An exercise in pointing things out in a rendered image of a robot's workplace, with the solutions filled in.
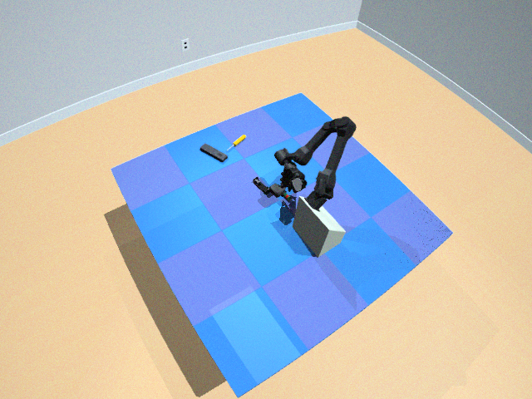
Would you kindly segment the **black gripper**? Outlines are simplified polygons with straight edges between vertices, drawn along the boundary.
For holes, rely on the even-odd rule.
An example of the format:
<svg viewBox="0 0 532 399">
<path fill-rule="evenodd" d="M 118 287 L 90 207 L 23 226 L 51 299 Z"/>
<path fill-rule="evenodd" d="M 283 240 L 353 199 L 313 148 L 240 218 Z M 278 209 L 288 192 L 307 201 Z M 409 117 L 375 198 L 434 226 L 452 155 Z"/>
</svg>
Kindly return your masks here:
<svg viewBox="0 0 532 399">
<path fill-rule="evenodd" d="M 288 191 L 290 192 L 292 190 L 291 186 L 288 185 L 288 182 L 291 181 L 292 178 L 296 178 L 298 175 L 300 175 L 300 179 L 303 179 L 305 180 L 305 177 L 306 175 L 301 171 L 299 170 L 299 172 L 296 173 L 296 175 L 294 177 L 287 177 L 283 174 L 283 172 L 281 173 L 281 175 L 283 176 L 280 180 L 282 181 L 282 183 L 280 183 L 281 185 L 279 184 L 273 184 L 271 186 L 269 186 L 269 191 L 276 197 L 278 198 L 279 196 L 282 196 L 287 192 L 285 190 L 285 188 L 288 187 Z"/>
</svg>

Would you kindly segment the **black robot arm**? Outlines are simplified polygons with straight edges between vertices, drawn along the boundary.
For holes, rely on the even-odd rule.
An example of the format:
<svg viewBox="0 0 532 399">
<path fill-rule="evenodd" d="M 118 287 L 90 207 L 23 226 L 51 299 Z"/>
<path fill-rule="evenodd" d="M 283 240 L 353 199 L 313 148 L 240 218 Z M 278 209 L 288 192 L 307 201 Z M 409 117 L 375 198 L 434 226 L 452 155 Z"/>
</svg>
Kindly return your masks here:
<svg viewBox="0 0 532 399">
<path fill-rule="evenodd" d="M 314 191 L 304 198 L 311 208 L 320 211 L 319 209 L 328 200 L 333 198 L 333 189 L 337 180 L 337 168 L 342 158 L 342 154 L 346 148 L 347 141 L 353 136 L 357 126 L 348 117 L 344 116 L 336 118 L 332 121 L 324 122 L 321 129 L 315 134 L 310 141 L 299 148 L 298 150 L 289 153 L 284 148 L 277 150 L 274 157 L 283 168 L 283 174 L 287 177 L 294 177 L 299 169 L 297 164 L 307 165 L 312 159 L 314 151 L 330 136 L 331 133 L 337 133 L 337 139 L 332 147 L 332 153 L 329 157 L 326 167 L 318 171 L 316 176 L 316 185 Z M 294 162 L 293 162 L 293 161 Z M 295 163 L 296 162 L 296 163 Z M 300 179 L 298 175 L 295 179 L 292 178 L 288 185 L 291 186 L 294 193 L 306 188 L 308 182 Z"/>
</svg>

